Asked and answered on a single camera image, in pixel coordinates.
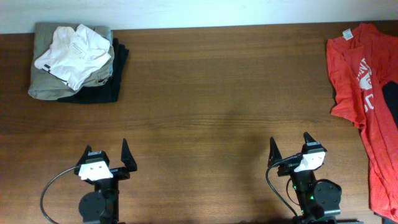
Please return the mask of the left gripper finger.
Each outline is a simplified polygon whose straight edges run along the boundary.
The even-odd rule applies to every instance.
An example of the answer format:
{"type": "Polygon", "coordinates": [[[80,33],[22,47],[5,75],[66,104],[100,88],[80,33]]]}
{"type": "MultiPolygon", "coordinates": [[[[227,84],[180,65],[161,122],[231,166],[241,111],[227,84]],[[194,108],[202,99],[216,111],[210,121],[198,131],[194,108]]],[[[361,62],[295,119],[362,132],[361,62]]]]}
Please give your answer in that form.
{"type": "Polygon", "coordinates": [[[85,149],[85,151],[84,151],[84,153],[83,153],[83,155],[80,157],[80,159],[79,159],[79,161],[78,161],[77,164],[78,164],[78,165],[84,164],[84,163],[86,162],[87,157],[88,157],[88,154],[89,154],[90,152],[92,152],[91,146],[90,146],[90,145],[87,145],[87,146],[86,146],[86,149],[85,149]]]}
{"type": "Polygon", "coordinates": [[[123,143],[122,143],[121,161],[124,164],[124,166],[126,167],[128,172],[137,171],[137,163],[131,154],[127,140],[125,138],[123,139],[123,143]]]}

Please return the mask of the red orange t-shirt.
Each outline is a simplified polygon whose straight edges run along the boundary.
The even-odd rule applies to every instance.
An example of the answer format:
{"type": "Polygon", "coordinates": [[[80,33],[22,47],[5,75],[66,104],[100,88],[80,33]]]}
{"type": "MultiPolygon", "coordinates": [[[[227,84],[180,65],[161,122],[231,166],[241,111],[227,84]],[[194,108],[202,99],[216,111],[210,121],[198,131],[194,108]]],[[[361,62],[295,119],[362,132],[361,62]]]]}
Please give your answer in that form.
{"type": "Polygon", "coordinates": [[[328,76],[336,91],[333,116],[359,129],[369,157],[369,207],[397,221],[397,125],[383,87],[397,82],[397,37],[362,23],[330,39],[328,76]]]}

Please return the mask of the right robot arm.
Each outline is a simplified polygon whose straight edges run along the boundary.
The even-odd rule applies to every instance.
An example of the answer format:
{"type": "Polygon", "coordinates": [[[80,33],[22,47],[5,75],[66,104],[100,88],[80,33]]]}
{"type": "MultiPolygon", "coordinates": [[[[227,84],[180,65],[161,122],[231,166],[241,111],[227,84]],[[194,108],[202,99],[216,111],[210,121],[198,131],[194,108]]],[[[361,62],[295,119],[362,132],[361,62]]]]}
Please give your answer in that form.
{"type": "Polygon", "coordinates": [[[272,191],[294,214],[292,223],[336,223],[341,213],[341,187],[328,180],[317,179],[314,172],[321,168],[327,150],[320,142],[305,132],[305,144],[300,153],[283,158],[274,138],[270,138],[270,152],[266,170],[266,180],[272,191]],[[289,176],[302,212],[299,215],[278,193],[269,180],[269,172],[278,168],[279,177],[289,176]]]}

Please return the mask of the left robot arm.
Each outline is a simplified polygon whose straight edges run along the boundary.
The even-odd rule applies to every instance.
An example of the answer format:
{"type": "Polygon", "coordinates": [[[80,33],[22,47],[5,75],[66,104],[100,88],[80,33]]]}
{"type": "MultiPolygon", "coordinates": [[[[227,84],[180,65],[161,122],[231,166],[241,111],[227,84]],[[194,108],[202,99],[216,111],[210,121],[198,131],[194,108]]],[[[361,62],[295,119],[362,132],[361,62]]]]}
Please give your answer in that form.
{"type": "Polygon", "coordinates": [[[109,157],[104,151],[92,151],[87,146],[74,168],[74,174],[94,187],[85,194],[78,210],[83,223],[112,224],[119,222],[119,182],[130,179],[130,173],[137,171],[126,139],[121,148],[122,167],[109,168],[109,157]]]}

